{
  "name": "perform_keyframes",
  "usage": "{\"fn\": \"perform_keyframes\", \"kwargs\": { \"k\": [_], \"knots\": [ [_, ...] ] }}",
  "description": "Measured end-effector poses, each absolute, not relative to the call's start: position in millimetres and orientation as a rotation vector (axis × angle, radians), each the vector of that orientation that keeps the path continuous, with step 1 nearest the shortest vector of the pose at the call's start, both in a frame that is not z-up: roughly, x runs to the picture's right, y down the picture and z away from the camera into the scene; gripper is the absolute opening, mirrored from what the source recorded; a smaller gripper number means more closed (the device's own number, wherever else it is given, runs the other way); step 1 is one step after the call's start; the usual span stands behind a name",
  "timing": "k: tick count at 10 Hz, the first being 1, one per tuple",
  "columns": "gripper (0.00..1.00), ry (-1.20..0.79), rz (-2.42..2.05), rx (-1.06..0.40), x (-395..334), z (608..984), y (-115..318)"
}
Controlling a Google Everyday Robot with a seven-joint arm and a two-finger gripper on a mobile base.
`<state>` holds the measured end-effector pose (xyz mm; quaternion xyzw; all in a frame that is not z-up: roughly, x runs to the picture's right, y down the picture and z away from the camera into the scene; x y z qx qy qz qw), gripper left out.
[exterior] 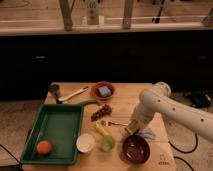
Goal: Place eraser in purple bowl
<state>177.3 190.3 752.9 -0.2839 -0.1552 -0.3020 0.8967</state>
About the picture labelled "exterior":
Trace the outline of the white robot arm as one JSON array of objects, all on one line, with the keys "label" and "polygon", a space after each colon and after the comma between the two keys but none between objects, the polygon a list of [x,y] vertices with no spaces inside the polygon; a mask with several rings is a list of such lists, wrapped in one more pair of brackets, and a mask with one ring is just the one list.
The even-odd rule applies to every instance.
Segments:
[{"label": "white robot arm", "polygon": [[132,135],[143,130],[156,113],[161,113],[213,143],[213,114],[181,104],[170,98],[171,88],[157,82],[139,94],[139,103],[133,110],[126,131]]}]

